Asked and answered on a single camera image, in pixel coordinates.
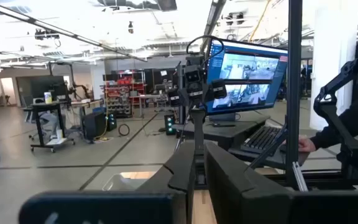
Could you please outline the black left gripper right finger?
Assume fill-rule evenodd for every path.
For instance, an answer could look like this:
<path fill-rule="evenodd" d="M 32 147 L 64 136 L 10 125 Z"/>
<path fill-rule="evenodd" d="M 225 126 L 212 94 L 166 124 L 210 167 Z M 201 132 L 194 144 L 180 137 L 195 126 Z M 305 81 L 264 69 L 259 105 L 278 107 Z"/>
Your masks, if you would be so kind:
<path fill-rule="evenodd" d="M 218 223 L 358 223 L 358 190 L 289 190 L 211 142 L 204 166 Z"/>

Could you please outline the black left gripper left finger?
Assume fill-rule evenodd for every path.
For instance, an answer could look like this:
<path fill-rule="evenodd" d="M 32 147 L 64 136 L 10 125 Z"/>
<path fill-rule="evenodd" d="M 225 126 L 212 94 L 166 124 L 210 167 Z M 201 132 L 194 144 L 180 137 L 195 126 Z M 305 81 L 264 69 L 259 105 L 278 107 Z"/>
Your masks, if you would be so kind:
<path fill-rule="evenodd" d="M 195 147 L 184 142 L 134 190 L 48 191 L 29 198 L 19 223 L 189 223 L 195 181 Z"/>

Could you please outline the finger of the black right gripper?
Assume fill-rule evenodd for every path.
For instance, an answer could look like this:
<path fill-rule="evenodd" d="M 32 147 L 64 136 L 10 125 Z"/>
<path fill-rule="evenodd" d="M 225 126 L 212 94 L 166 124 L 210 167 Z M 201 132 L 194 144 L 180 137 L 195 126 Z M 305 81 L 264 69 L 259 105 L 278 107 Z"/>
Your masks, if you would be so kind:
<path fill-rule="evenodd" d="M 211 97 L 210 101 L 221 99 L 226 97 L 226 87 L 224 86 L 224 82 L 222 80 L 214 80 L 211 84 Z M 206 109 L 199 108 L 199 156 L 204 154 L 204 119 L 207 115 Z M 212 126 L 208 126 L 207 128 L 207 140 L 216 141 L 218 146 L 223 148 L 228 147 L 227 145 L 227 137 L 223 134 L 223 128 L 213 128 Z"/>
<path fill-rule="evenodd" d="M 188 106 L 188 97 L 187 97 L 186 89 L 172 89 L 172 90 L 170 90 L 168 92 L 168 101 L 169 101 L 170 105 L 173 106 L 173 107 L 177 107 L 177 106 L 186 107 L 186 106 Z M 185 131 L 186 120 L 188 118 L 190 118 L 190 120 L 191 120 L 191 122 L 193 123 L 193 126 L 194 126 L 194 150 L 195 150 L 195 155 L 198 156 L 199 155 L 199 108 L 189 109 L 189 107 L 188 107 L 188 112 L 186 114 L 186 118 L 185 118 L 185 121 L 184 121 L 182 129 L 181 129 L 180 138 L 179 138 L 179 140 L 177 142 L 177 146 L 176 146 L 175 149 L 178 149 L 180 144 L 185 139 L 183 137 L 183 133 Z"/>

